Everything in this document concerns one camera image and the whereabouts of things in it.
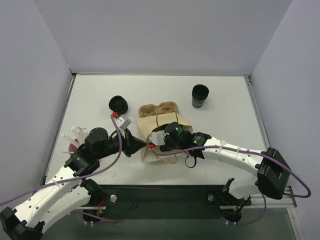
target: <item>metal frame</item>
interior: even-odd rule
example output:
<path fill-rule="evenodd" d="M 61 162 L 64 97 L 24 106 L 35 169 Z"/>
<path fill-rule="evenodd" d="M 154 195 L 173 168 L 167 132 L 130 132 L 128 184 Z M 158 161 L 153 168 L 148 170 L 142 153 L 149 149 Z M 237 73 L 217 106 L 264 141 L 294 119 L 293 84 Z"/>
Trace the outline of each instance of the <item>metal frame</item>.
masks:
<path fill-rule="evenodd" d="M 72 92 L 72 89 L 73 89 L 74 84 L 75 84 L 75 80 L 76 80 L 76 74 L 72 75 L 72 79 L 71 79 L 71 83 L 70 83 L 68 95 L 67 95 L 67 97 L 66 97 L 66 101 L 65 101 L 63 113 L 62 113 L 61 120 L 60 120 L 60 123 L 59 123 L 59 127 L 58 127 L 57 132 L 56 132 L 56 135 L 55 135 L 55 140 L 54 140 L 54 144 L 53 144 L 53 146 L 52 146 L 50 158 L 49 158 L 49 161 L 48 161 L 48 163 L 47 163 L 47 165 L 46 165 L 44 177 L 43 177 L 43 179 L 42 179 L 42 185 L 46 184 L 46 179 L 47 179 L 47 176 L 48 176 L 48 171 L 49 171 L 49 168 L 50 168 L 50 163 L 51 163 L 52 158 L 53 158 L 53 156 L 54 156 L 54 150 L 55 150 L 56 145 L 57 145 L 57 141 L 58 141 L 58 138 L 59 138 L 59 133 L 60 133 L 60 130 L 61 130 L 61 127 L 62 127 L 62 122 L 64 121 L 64 118 L 65 118 L 65 115 L 66 115 L 66 111 L 67 111 L 69 99 L 70 99 L 71 92 Z"/>
<path fill-rule="evenodd" d="M 269 142 L 269 139 L 268 139 L 268 135 L 267 135 L 265 126 L 264 126 L 264 122 L 262 120 L 261 114 L 260 114 L 259 109 L 258 109 L 258 105 L 257 105 L 257 101 L 256 101 L 256 98 L 255 98 L 255 95 L 254 95 L 254 91 L 253 91 L 252 86 L 251 86 L 250 75 L 244 76 L 244 79 L 245 79 L 246 87 L 248 89 L 248 92 L 249 92 L 249 95 L 250 95 L 250 98 L 251 98 L 252 106 L 253 106 L 253 109 L 254 109 L 256 120 L 257 120 L 258 125 L 259 125 L 259 129 L 260 129 L 260 132 L 261 132 L 261 136 L 262 136 L 262 139 L 263 139 L 264 146 L 265 146 L 265 148 L 268 148 L 268 147 L 270 147 L 270 142 Z M 287 189 L 292 193 L 291 187 L 287 187 Z M 290 222 L 291 222 L 291 225 L 292 225 L 292 230 L 293 230 L 294 235 L 295 235 L 295 239 L 296 240 L 305 240 L 303 232 L 302 232 L 301 224 L 300 224 L 300 221 L 299 221 L 299 218 L 298 218 L 298 215 L 297 215 L 296 200 L 295 200 L 294 197 L 289 197 L 289 198 L 291 199 L 291 202 L 293 203 L 293 205 L 292 205 L 292 207 L 287 206 L 286 209 L 287 209 L 287 212 L 288 212 L 288 215 L 289 215 L 289 218 L 290 218 Z"/>

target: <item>cable tie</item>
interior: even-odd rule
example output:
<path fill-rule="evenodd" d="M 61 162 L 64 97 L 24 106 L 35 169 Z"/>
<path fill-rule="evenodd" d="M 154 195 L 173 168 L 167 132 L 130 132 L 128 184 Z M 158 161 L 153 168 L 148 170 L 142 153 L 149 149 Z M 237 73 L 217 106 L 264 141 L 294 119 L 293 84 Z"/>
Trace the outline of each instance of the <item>cable tie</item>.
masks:
<path fill-rule="evenodd" d="M 64 189 L 62 188 L 62 186 L 60 186 L 60 184 L 56 182 L 56 180 L 54 180 L 54 179 L 51 179 L 51 180 L 55 183 L 55 185 L 58 186 L 58 188 L 59 188 L 62 192 L 64 192 L 65 194 L 67 193 L 66 191 L 64 191 Z"/>
<path fill-rule="evenodd" d="M 236 150 L 236 154 L 235 154 L 235 160 L 237 160 L 237 157 L 239 155 L 239 151 L 240 151 L 241 147 L 238 146 L 237 150 Z"/>
<path fill-rule="evenodd" d="M 235 154 L 235 162 L 236 162 L 238 168 L 241 168 L 241 167 L 239 166 L 239 162 L 237 161 L 240 149 L 241 149 L 241 147 L 238 146 L 238 148 L 236 149 L 236 154 Z"/>
<path fill-rule="evenodd" d="M 218 149 L 218 157 L 219 157 L 219 160 L 220 160 L 220 162 L 222 162 L 221 161 L 221 158 L 220 158 L 220 154 L 221 154 L 221 151 L 222 151 L 222 147 L 224 146 L 224 145 L 226 145 L 226 141 L 225 140 L 223 140 L 222 142 L 221 142 L 221 145 L 219 146 L 219 149 Z"/>

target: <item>black strap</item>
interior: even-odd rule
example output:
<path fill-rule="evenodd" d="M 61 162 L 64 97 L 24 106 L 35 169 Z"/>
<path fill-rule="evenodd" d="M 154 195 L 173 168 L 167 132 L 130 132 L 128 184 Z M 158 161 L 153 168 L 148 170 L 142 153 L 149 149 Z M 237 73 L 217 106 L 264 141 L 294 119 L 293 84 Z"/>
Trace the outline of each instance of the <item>black strap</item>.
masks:
<path fill-rule="evenodd" d="M 184 164 L 185 164 L 188 168 L 193 169 L 193 168 L 197 165 L 197 157 L 196 157 L 196 156 L 193 157 L 193 158 L 194 158 L 194 165 L 193 165 L 193 166 L 188 166 L 188 165 L 187 165 L 187 159 L 188 159 L 188 157 L 189 157 L 189 155 L 186 156 L 186 158 L 185 158 L 185 160 L 184 160 Z"/>

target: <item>white plastic part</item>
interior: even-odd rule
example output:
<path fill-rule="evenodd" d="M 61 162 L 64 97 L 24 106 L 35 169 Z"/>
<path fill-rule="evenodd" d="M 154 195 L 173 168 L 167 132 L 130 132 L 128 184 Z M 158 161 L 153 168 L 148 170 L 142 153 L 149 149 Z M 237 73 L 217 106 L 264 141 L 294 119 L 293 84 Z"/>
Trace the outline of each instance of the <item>white plastic part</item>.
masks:
<path fill-rule="evenodd" d="M 60 153 L 62 153 L 62 154 L 74 154 L 74 152 L 73 151 L 60 151 Z"/>
<path fill-rule="evenodd" d="M 117 119 L 115 119 L 115 123 L 118 126 L 121 134 L 123 136 L 125 136 L 125 130 L 128 128 L 128 126 L 130 125 L 131 120 L 129 118 L 127 118 L 125 115 L 122 115 L 120 117 L 118 117 Z"/>
<path fill-rule="evenodd" d="M 65 138 L 66 140 L 68 140 L 72 145 L 74 145 L 76 148 L 80 147 L 80 144 L 78 142 L 76 142 L 75 140 L 73 140 L 71 137 L 69 137 L 67 134 L 62 133 L 62 137 Z"/>
<path fill-rule="evenodd" d="M 45 233 L 48 228 L 55 222 L 59 221 L 65 215 L 69 215 L 70 212 L 78 207 L 86 205 L 90 200 L 90 195 L 84 187 L 77 186 L 75 190 L 67 193 L 60 198 L 40 219 L 40 222 L 44 221 L 42 233 Z"/>
<path fill-rule="evenodd" d="M 221 144 L 222 141 L 216 139 L 215 137 L 212 137 L 205 142 L 204 146 L 220 146 Z M 224 147 L 233 149 L 238 148 L 238 146 L 228 143 L 225 143 Z M 249 150 L 250 152 L 261 153 L 261 150 Z M 225 150 L 223 148 L 221 149 L 221 151 L 219 151 L 219 147 L 206 148 L 202 151 L 202 153 L 205 159 L 214 159 L 229 165 L 233 165 L 251 173 L 254 176 L 257 176 L 258 172 L 258 169 L 255 168 L 256 164 L 261 164 L 261 161 L 263 160 L 262 156 L 252 155 L 249 153 L 245 154 L 236 151 Z"/>
<path fill-rule="evenodd" d="M 151 132 L 147 138 L 147 141 L 149 143 L 153 143 L 156 146 L 162 146 L 165 145 L 165 130 L 157 131 L 157 132 Z"/>
<path fill-rule="evenodd" d="M 235 179 L 229 187 L 229 194 L 236 199 L 247 199 L 250 195 L 261 194 L 255 182 L 258 180 L 256 176 Z"/>
<path fill-rule="evenodd" d="M 89 136 L 89 133 L 87 131 L 86 128 L 82 128 L 82 127 L 77 127 L 78 131 L 79 131 L 79 135 L 81 136 L 81 138 L 83 139 L 83 143 L 85 142 L 86 137 Z"/>
<path fill-rule="evenodd" d="M 48 182 L 73 179 L 74 171 L 69 167 L 62 167 L 59 172 Z M 22 222 L 27 222 L 26 227 L 34 228 L 43 217 L 65 193 L 71 188 L 80 184 L 81 180 L 69 181 L 61 184 L 55 184 L 37 191 L 33 196 L 22 204 L 15 207 L 16 217 Z"/>
<path fill-rule="evenodd" d="M 83 139 L 82 139 L 82 137 L 79 135 L 79 133 L 78 133 L 77 130 L 78 130 L 78 129 L 77 129 L 76 127 L 74 127 L 74 126 L 71 127 L 71 131 L 73 132 L 75 138 L 78 140 L 79 144 L 80 144 L 80 145 L 81 145 L 81 144 L 84 144 L 85 142 L 83 142 Z"/>

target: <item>black joint motor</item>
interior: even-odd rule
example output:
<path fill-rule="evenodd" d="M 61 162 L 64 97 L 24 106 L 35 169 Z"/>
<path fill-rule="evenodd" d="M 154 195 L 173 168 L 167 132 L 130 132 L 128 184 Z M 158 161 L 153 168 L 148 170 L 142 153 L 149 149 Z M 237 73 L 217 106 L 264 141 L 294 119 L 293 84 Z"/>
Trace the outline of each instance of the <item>black joint motor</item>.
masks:
<path fill-rule="evenodd" d="M 187 149 L 190 146 L 192 134 L 189 131 L 183 130 L 181 125 L 176 121 L 168 124 L 164 129 L 165 145 L 160 146 L 162 152 L 174 149 Z"/>
<path fill-rule="evenodd" d="M 290 169 L 278 150 L 269 147 L 267 151 L 263 151 L 262 154 L 272 157 Z M 290 174 L 282 169 L 279 165 L 265 157 L 263 158 L 261 164 L 257 167 L 258 181 L 256 185 L 259 188 L 259 191 L 269 198 L 278 200 L 282 199 Z"/>

